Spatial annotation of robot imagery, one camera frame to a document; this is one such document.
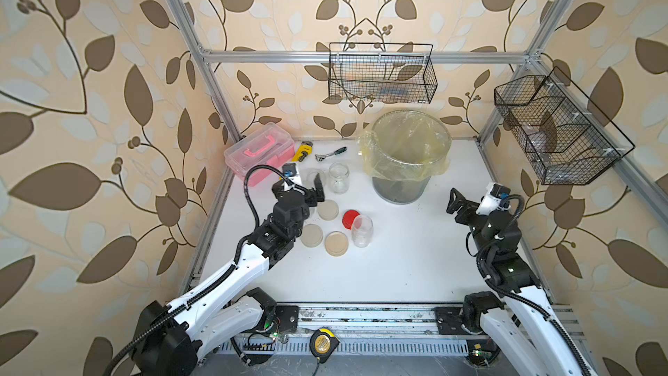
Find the beige lid tall jar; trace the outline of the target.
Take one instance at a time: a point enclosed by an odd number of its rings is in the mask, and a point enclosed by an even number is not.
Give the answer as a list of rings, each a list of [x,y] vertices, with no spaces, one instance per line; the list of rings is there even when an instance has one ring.
[[[343,163],[334,163],[329,168],[330,188],[334,193],[344,194],[350,187],[350,170]]]

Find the red jar lid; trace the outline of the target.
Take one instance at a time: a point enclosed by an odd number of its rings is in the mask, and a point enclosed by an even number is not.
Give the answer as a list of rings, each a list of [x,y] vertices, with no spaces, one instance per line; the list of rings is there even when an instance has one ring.
[[[358,211],[355,210],[348,210],[344,213],[344,216],[342,217],[342,224],[345,229],[351,230],[353,223],[355,219],[360,215]]]

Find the cream tall jar lid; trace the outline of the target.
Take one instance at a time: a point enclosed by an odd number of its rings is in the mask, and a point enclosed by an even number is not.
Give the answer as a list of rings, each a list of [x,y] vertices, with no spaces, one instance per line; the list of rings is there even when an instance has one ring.
[[[308,248],[315,248],[319,246],[324,239],[324,233],[320,226],[315,224],[306,225],[303,228],[299,240]]]

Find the red lid tea jar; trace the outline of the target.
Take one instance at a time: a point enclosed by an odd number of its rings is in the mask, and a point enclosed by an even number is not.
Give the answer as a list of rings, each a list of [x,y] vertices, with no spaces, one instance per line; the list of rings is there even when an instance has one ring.
[[[365,248],[372,242],[374,225],[371,218],[358,215],[351,226],[351,238],[357,247]]]

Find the beige lid short jar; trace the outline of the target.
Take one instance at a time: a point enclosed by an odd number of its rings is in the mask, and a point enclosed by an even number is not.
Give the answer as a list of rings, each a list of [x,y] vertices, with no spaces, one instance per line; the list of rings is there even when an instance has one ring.
[[[316,182],[319,180],[320,184],[322,185],[323,188],[325,188],[327,184],[327,176],[326,173],[321,170],[321,169],[310,169],[306,173],[306,178],[304,180],[304,186],[307,188],[316,188]]]

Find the tan short jar lid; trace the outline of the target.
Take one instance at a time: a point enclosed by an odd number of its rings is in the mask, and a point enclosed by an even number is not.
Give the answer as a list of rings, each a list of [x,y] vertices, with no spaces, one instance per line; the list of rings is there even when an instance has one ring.
[[[340,257],[346,254],[349,248],[349,240],[344,233],[332,232],[325,238],[325,250],[332,257]]]

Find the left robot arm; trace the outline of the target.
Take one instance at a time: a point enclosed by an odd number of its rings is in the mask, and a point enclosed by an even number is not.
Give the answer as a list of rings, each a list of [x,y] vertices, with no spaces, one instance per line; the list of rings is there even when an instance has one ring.
[[[306,188],[270,165],[256,165],[248,174],[266,170],[278,175],[272,190],[277,202],[265,220],[252,208],[254,230],[241,238],[230,262],[173,301],[154,301],[140,313],[135,334],[109,362],[111,375],[129,358],[142,375],[190,375],[198,363],[241,332],[272,324],[276,302],[259,288],[240,291],[268,273],[301,236],[311,209],[325,201],[321,177]]]

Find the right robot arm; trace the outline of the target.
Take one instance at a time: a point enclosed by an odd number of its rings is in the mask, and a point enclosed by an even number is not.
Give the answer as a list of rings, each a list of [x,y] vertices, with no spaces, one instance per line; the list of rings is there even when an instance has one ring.
[[[487,289],[464,298],[469,334],[486,334],[520,375],[593,375],[594,367],[558,319],[538,275],[518,254],[525,198],[491,183],[482,200],[451,189],[446,208],[466,226],[467,242]]]

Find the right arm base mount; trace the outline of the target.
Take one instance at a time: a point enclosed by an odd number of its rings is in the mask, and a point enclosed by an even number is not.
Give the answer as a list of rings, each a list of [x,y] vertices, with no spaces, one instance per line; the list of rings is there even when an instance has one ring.
[[[464,297],[461,306],[438,306],[433,309],[439,335],[484,334],[481,320],[494,309],[504,309],[504,304],[489,291],[475,292]]]

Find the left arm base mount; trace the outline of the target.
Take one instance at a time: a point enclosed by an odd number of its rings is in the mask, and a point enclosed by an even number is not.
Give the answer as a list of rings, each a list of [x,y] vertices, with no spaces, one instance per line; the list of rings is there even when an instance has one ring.
[[[259,322],[242,331],[242,334],[294,334],[299,326],[299,307],[293,304],[277,304],[264,310]]]

